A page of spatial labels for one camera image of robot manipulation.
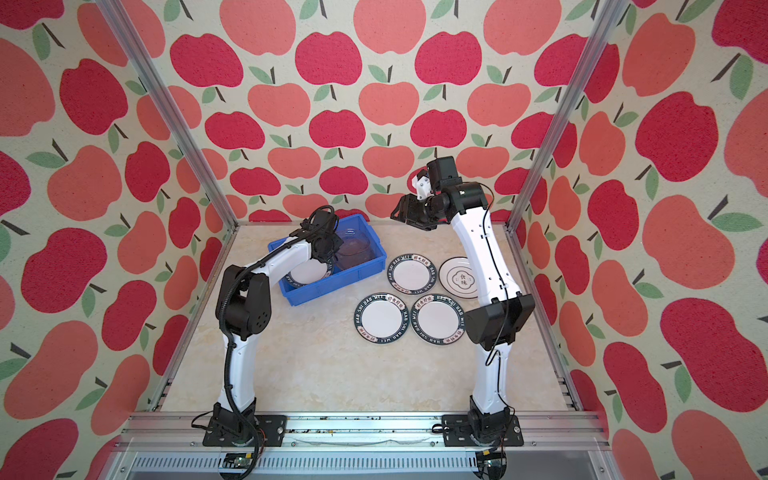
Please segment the white plate green rim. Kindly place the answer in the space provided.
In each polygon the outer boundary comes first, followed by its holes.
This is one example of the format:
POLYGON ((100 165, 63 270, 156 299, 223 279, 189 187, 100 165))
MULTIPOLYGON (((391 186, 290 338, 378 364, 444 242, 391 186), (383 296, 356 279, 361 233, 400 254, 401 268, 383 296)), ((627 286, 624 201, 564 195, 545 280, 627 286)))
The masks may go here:
POLYGON ((437 269, 427 257, 417 253, 406 253, 395 257, 387 267, 390 285, 406 295, 420 295, 428 292, 437 282, 437 269))
POLYGON ((406 333, 410 312, 398 296, 379 292, 368 295, 358 303, 353 322, 363 339, 384 345, 399 340, 406 333))
POLYGON ((295 288, 315 283, 329 277, 333 273, 330 262, 310 259, 293 268, 286 276, 286 281, 295 288))
POLYGON ((410 310, 411 326, 424 341, 438 346, 456 343, 466 331, 464 310, 450 296, 428 294, 410 310))

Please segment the white plate black rim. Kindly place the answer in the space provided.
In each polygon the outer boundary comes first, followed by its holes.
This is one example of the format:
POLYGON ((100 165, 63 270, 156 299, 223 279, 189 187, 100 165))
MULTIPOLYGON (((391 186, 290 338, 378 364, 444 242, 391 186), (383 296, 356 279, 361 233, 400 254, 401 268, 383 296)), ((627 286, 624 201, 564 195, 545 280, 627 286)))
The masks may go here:
POLYGON ((478 297, 478 283, 466 257, 445 260, 439 269, 441 286, 454 297, 474 299, 478 297))

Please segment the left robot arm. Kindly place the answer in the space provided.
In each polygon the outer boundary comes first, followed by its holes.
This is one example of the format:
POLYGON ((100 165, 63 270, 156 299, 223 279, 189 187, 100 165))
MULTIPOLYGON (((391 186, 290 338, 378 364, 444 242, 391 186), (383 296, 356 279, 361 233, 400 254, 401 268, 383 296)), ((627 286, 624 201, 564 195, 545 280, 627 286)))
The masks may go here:
POLYGON ((340 249, 339 217, 330 205, 315 209, 277 248, 246 265, 231 265, 222 276, 215 317, 225 341, 223 387, 212 423, 236 445, 260 440, 255 410, 257 336, 272 316, 271 288, 298 266, 328 262, 340 249))

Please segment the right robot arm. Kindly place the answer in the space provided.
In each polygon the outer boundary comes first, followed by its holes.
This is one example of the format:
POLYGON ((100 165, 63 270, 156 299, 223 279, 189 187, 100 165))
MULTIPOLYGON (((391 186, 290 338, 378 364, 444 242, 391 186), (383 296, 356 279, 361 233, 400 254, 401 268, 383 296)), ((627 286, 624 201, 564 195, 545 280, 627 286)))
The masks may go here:
POLYGON ((483 184, 463 180, 455 159, 441 157, 430 161, 412 185, 416 192, 404 195, 390 218, 424 231, 450 225, 476 280, 479 306, 464 314, 477 352, 468 423, 475 443, 496 447, 514 428, 513 408, 506 400, 508 359, 535 300, 521 291, 503 259, 483 184))

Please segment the clear glass plate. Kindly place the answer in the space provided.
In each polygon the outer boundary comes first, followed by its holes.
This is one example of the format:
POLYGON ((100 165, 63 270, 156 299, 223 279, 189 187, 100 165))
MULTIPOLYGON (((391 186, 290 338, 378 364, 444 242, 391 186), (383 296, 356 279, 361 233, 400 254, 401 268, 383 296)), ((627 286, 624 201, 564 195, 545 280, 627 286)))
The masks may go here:
POLYGON ((370 240, 360 231, 348 229, 340 234, 343 241, 336 254, 336 264, 341 270, 348 270, 366 263, 375 257, 370 240))

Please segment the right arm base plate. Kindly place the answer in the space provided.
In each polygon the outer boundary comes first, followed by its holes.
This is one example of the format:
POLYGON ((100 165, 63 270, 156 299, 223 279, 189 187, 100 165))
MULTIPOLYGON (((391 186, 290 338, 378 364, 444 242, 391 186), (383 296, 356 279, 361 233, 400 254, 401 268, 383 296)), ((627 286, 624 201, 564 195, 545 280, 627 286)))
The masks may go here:
POLYGON ((483 414, 470 419, 467 414, 446 414, 433 425, 433 433, 443 437, 446 447, 522 447, 525 444, 516 415, 483 414))

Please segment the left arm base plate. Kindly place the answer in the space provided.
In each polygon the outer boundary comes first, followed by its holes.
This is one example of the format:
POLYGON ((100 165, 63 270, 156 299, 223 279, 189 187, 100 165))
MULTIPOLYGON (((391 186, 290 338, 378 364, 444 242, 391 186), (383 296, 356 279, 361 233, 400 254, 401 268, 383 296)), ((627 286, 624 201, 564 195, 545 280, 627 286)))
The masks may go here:
POLYGON ((279 447, 283 443, 287 417, 284 415, 256 415, 253 427, 246 426, 228 411, 212 418, 202 440, 205 447, 250 447, 256 445, 259 437, 260 446, 279 447))

